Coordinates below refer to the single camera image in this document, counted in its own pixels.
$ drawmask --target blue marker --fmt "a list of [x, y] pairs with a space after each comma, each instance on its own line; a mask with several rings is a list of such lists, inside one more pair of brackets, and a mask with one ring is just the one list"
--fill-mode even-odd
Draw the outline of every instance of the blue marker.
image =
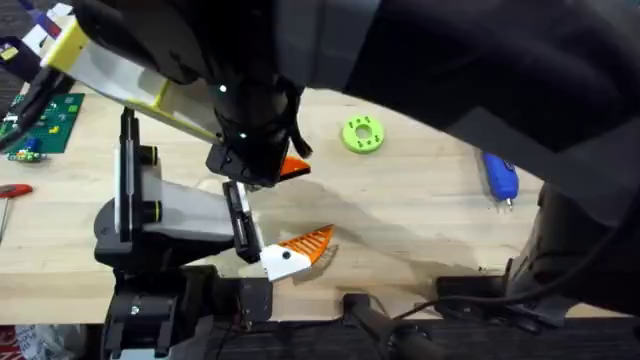
[[30, 152], [40, 152], [40, 139], [30, 137], [24, 142], [24, 149]]
[[505, 201], [509, 209], [513, 210], [513, 199], [518, 196], [518, 175], [515, 167], [510, 162], [487, 152], [482, 153], [482, 159], [487, 170], [491, 195], [498, 201]]
[[29, 0], [18, 0], [18, 2], [25, 10], [27, 10], [27, 13], [29, 13], [31, 19], [36, 24], [40, 25], [40, 27], [42, 27], [42, 29], [44, 29], [44, 31], [49, 34], [49, 36], [54, 39], [58, 38], [58, 35], [60, 35], [60, 32], [62, 32], [62, 30], [55, 22], [53, 22], [53, 20], [51, 20], [47, 16], [47, 14], [38, 10]]

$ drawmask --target orange and white object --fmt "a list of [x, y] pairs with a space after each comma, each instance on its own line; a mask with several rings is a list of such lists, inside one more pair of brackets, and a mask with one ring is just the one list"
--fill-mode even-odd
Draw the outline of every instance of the orange and white object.
[[311, 172], [311, 165], [295, 156], [287, 156], [280, 168], [280, 181], [293, 179]]
[[311, 267], [327, 249], [333, 225], [314, 230], [291, 240], [266, 246], [260, 253], [269, 281], [291, 276]]

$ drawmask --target green circuit board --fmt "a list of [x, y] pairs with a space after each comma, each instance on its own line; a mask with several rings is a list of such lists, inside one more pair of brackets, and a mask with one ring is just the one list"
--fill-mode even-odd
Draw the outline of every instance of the green circuit board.
[[[13, 105], [19, 103], [24, 98], [18, 95], [13, 100]], [[25, 141], [29, 138], [38, 138], [40, 147], [38, 152], [43, 154], [61, 154], [67, 147], [67, 141], [73, 130], [76, 118], [80, 113], [80, 107], [84, 101], [84, 94], [63, 94], [56, 95], [47, 106], [45, 112], [40, 116], [40, 120], [28, 134], [15, 145], [5, 151], [5, 154], [15, 154], [24, 147]], [[11, 130], [16, 114], [11, 112], [2, 120], [0, 126], [0, 136]]]

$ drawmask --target wooden tabletop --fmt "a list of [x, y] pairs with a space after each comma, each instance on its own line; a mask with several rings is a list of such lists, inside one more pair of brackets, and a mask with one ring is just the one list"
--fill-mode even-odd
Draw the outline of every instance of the wooden tabletop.
[[[9, 205], [0, 243], [0, 324], [98, 323], [112, 295], [110, 269], [93, 258], [93, 221], [112, 197], [113, 149], [122, 106], [87, 94], [64, 154], [41, 164], [0, 160], [0, 184], [34, 193]], [[340, 140], [343, 123], [369, 115], [384, 145], [357, 155]], [[224, 178], [204, 162], [209, 146], [140, 115], [145, 144], [159, 146], [165, 180], [220, 193]], [[303, 96], [300, 127], [314, 153], [312, 173], [250, 195], [266, 243], [335, 224], [317, 266], [279, 281], [278, 320], [340, 315], [345, 292], [368, 292], [390, 315], [432, 297], [442, 275], [501, 274], [529, 236], [542, 182], [519, 171], [514, 211], [498, 211], [470, 146], [384, 108], [328, 91]], [[228, 251], [200, 261], [225, 276], [254, 275]], [[572, 315], [608, 312], [581, 306]], [[432, 313], [420, 316], [432, 317]]]

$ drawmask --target green ring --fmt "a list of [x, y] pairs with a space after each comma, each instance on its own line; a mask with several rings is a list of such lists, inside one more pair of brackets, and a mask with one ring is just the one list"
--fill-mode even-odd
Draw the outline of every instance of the green ring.
[[[359, 127], [368, 127], [371, 134], [368, 138], [360, 138], [356, 134]], [[358, 153], [368, 154], [378, 150], [384, 141], [382, 124], [371, 116], [354, 116], [342, 128], [342, 142], [347, 149]]]

